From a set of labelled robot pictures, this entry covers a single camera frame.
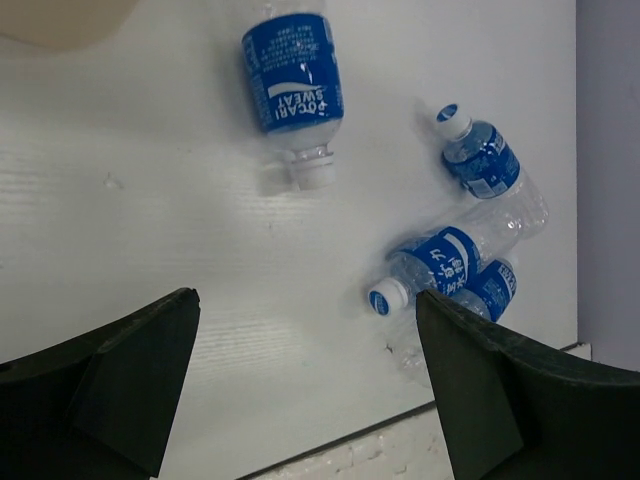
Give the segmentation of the blue label bottle lowest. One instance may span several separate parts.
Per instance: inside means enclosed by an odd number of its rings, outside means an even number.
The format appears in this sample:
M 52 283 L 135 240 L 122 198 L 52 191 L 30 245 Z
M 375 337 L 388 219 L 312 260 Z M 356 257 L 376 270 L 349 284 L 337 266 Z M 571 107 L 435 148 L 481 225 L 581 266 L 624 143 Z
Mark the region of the blue label bottle lowest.
M 470 283 L 456 292 L 451 299 L 459 306 L 497 323 L 517 291 L 517 278 L 510 255 L 488 264 Z M 418 333 L 416 313 L 410 310 L 387 341 L 399 371 L 409 380 L 426 388 L 430 377 Z

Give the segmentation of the blue label bottle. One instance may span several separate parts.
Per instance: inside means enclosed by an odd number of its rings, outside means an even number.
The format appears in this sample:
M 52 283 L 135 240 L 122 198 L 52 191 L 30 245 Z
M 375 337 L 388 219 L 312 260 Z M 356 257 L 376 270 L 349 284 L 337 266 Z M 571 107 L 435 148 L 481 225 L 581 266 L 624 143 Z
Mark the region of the blue label bottle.
M 526 239 L 541 233 L 549 208 L 539 188 L 497 127 L 474 119 L 457 103 L 435 114 L 444 166 L 473 197 L 517 209 Z
M 330 142 L 345 114 L 324 1 L 248 1 L 241 39 L 259 125 L 301 190 L 336 178 Z
M 424 290 L 451 296 L 511 250 L 525 230 L 523 208 L 502 200 L 481 202 L 394 247 L 385 258 L 384 275 L 369 289 L 369 304 L 388 317 L 413 307 Z

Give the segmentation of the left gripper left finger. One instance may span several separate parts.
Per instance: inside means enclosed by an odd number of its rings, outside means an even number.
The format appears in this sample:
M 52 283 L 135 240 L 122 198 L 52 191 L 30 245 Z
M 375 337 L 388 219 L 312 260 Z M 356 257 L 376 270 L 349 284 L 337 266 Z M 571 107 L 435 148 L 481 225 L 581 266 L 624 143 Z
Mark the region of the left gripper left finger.
M 197 291 L 181 288 L 2 363 L 2 478 L 158 477 L 200 312 Z

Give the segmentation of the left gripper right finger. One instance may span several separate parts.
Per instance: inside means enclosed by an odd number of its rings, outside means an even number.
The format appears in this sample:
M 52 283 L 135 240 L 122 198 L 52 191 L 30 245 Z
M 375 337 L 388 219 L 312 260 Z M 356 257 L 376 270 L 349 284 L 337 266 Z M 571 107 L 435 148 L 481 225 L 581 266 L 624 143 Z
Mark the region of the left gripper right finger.
M 416 307 L 455 478 L 638 478 L 638 372 L 546 346 L 435 290 Z

